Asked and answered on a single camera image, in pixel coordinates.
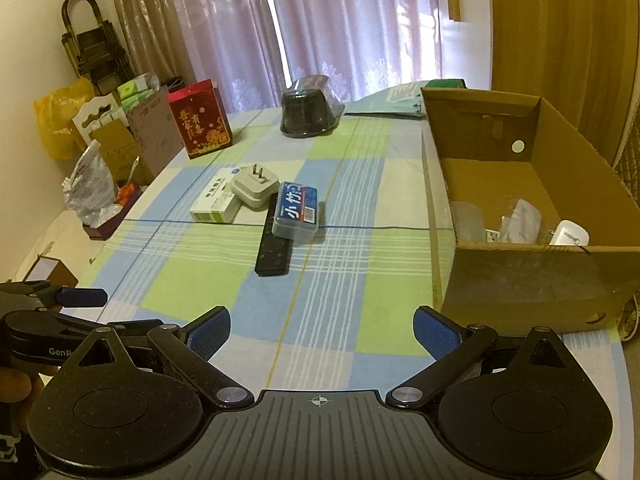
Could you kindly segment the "person's left hand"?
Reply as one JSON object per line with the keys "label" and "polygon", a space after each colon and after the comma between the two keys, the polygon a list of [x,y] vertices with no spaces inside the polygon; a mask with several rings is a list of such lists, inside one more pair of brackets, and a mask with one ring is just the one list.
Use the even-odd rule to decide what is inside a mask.
{"label": "person's left hand", "polygon": [[34,376],[12,367],[1,367],[1,434],[16,436],[27,432],[32,406],[44,388],[43,376],[54,376],[58,366],[38,365]]}

